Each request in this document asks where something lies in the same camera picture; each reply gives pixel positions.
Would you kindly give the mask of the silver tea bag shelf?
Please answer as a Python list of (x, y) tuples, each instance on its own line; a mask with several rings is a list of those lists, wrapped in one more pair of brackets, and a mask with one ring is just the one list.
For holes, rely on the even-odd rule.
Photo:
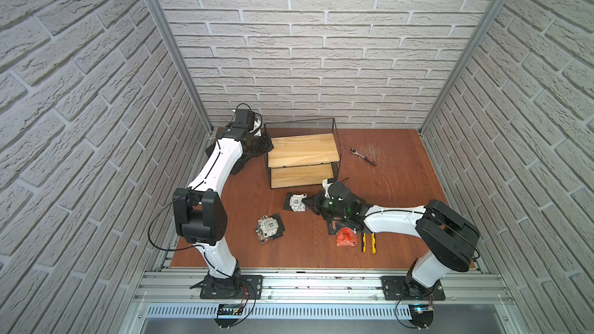
[(301, 213), (306, 211), (305, 201), (307, 200), (306, 194), (294, 194), (288, 192), (283, 203), (283, 210), (292, 211), (295, 213)]

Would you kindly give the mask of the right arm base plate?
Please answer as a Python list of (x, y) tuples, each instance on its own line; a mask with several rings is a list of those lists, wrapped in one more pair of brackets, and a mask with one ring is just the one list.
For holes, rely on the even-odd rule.
[(400, 300), (435, 300), (445, 301), (446, 295), (442, 283), (437, 280), (427, 288), (408, 276), (382, 276), (381, 287), (387, 301)]

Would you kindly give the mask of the orange tea bag shelf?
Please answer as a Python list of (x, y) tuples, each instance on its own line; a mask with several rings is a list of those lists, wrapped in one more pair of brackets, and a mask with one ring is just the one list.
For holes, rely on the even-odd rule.
[(275, 240), (275, 239), (277, 239), (277, 238), (280, 238), (280, 237), (283, 235), (284, 231), (285, 231), (285, 227), (284, 227), (284, 224), (283, 224), (283, 222), (282, 222), (282, 219), (281, 219), (281, 217), (280, 217), (280, 214), (279, 214), (279, 213), (273, 214), (273, 215), (272, 215), (272, 216), (270, 216), (270, 217), (273, 217), (273, 218), (275, 218), (275, 219), (278, 221), (278, 224), (279, 224), (278, 233), (277, 233), (275, 236), (273, 236), (273, 237), (271, 237), (271, 238), (266, 238), (266, 239), (264, 239), (264, 240), (263, 240), (263, 239), (261, 239), (261, 238), (258, 236), (258, 240), (259, 240), (259, 243), (260, 243), (260, 244), (266, 244), (266, 243), (267, 243), (267, 242), (269, 242), (269, 241), (272, 241), (272, 240)]

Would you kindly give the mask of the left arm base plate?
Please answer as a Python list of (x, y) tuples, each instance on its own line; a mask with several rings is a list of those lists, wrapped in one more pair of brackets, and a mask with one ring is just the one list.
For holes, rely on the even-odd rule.
[(214, 278), (207, 275), (201, 283), (193, 286), (200, 288), (201, 299), (242, 299), (259, 300), (263, 288), (263, 275), (242, 275), (237, 278)]

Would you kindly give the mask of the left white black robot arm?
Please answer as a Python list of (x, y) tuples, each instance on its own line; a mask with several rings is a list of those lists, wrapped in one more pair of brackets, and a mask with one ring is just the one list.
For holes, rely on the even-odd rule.
[(271, 139), (261, 132), (262, 117), (246, 104), (206, 148), (204, 168), (186, 188), (173, 194), (176, 233), (196, 248), (209, 267), (208, 278), (217, 284), (238, 284), (240, 270), (225, 240), (227, 213), (221, 193), (230, 175), (250, 159), (272, 150)]

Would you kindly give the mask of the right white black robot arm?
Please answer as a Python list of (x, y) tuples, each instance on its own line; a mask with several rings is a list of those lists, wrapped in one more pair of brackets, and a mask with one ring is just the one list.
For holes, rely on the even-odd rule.
[(418, 207), (371, 205), (340, 181), (300, 201), (327, 221), (339, 221), (357, 233), (398, 233), (420, 238), (427, 253), (408, 270), (409, 295), (426, 296), (449, 272), (468, 272), (478, 253), (480, 232), (444, 202), (432, 199)]

